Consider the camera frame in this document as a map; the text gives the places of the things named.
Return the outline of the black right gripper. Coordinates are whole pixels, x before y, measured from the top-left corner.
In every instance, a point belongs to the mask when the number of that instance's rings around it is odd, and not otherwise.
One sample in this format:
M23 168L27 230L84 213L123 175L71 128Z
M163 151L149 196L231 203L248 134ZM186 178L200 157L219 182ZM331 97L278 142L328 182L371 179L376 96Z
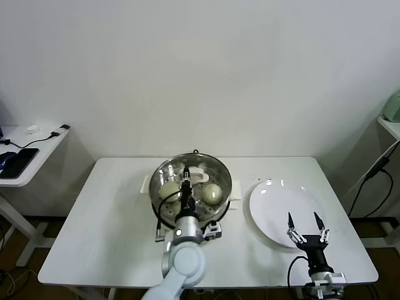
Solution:
M328 264L324 255L324 250L328 246L329 229L325 227L323 220L319 217L317 212L314 212L314 217L320 231L320 236L305 235L304 237L299 234L295 229L294 221L290 212L288 212L287 235L298 249L306 253L309 268L308 274L322 272L331 273L332 267Z

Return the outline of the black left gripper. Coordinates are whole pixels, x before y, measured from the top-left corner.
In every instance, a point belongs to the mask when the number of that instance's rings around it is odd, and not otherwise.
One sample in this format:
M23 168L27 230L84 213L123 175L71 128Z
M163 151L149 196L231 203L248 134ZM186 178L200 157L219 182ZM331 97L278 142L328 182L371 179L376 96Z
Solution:
M177 218L183 217L194 217L198 218L198 214L196 212L196 202L192 196L190 196L190 187L191 187L191 175L189 167L184 167L182 172L182 188L181 188L181 210L177 214Z

